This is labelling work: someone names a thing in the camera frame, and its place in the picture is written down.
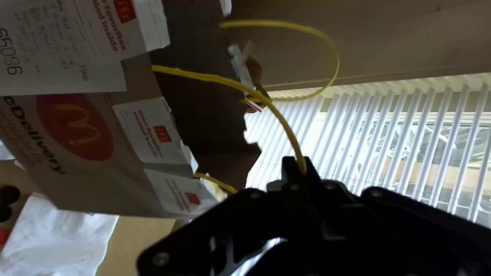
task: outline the red logo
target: red logo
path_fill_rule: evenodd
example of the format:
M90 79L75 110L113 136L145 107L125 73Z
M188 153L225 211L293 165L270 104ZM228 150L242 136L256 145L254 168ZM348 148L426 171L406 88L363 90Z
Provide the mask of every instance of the red logo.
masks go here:
M159 142L170 142L171 141L171 138L164 125L155 125L153 131L156 133L156 138Z
M92 161L112 156L110 130L82 95L36 96L36 111L50 138L70 153Z
M194 193L185 193L187 202L193 205L199 205L201 200Z
M113 0L113 6L118 12L121 23L127 23L127 21L136 18L132 0Z

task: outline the yellow wire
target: yellow wire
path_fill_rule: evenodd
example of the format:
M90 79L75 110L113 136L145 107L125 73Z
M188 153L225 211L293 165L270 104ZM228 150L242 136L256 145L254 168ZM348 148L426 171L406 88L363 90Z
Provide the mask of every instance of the yellow wire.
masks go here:
M222 182L222 180L219 180L219 179L216 179L216 177L213 177L213 176L210 176L210 174L194 173L194 176L213 182L214 185L221 187L221 188L225 190L227 193L231 193L231 194L236 193L236 188L234 188L234 187L231 187L231 185L228 185L228 184L225 184L225 182Z
M334 73L333 76L328 76L328 82L323 84L320 88L308 93L308 95L300 95L300 96L294 96L294 98L273 98L276 101L299 101L299 99L306 99L306 98L313 98L317 96L319 93L322 93L325 88L328 88L337 78L339 75L339 67L340 67L340 55L337 50L336 42L325 35L322 30L311 27L311 26L305 26L305 24L296 24L291 21L277 21L277 19L230 19L230 21L224 21L219 24L219 27L222 29L230 29L230 27L279 27L279 29L291 29L291 30L297 30L297 32L303 32L313 36L320 38L333 52L334 52Z
M305 157L302 154L300 144L297 142L297 139L296 139L288 121L282 116L282 113L276 108L276 105L273 104L273 101L270 98L263 96L260 92L257 92L257 90L254 90L254 88L251 88L248 85L244 85L239 81L234 81L231 78L225 78L225 76L221 76L221 75L182 70L182 69L178 69L178 67L158 65L158 64L151 64L151 70L153 72L159 72L159 73L168 73L168 75L176 75L176 76L199 79L199 81L207 81L207 82L217 82L217 84L236 88L237 92L247 92L248 95L251 95L256 99L259 99L277 118L279 124L285 130L287 138L288 138L288 141L290 141L290 144L293 147L294 157L296 157L296 162L297 162L297 167L299 167L300 173L306 174L306 162L305 162Z

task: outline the white cloth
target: white cloth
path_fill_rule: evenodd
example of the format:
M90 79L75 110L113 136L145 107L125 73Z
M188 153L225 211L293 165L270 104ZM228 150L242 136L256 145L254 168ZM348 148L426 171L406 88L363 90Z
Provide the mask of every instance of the white cloth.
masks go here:
M93 276L118 216L62 211L32 194L0 254L1 276Z

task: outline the black plastic object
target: black plastic object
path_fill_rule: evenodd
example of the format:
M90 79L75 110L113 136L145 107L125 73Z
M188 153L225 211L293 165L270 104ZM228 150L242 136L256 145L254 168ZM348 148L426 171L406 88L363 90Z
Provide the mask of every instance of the black plastic object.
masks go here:
M20 199L20 190L13 185L4 185L0 188L0 202L1 203L13 203Z
M268 191L245 188L147 248L139 276L225 276L279 237L247 276L489 276L491 231L394 191L360 196L282 159Z
M12 208L6 203L0 203L0 223L12 217Z

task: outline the receipt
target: receipt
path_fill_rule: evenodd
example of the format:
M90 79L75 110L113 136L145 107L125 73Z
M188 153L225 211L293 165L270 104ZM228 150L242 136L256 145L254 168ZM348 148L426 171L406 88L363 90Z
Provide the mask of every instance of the receipt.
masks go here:
M125 90L121 62L87 58L67 3L0 3L0 95Z

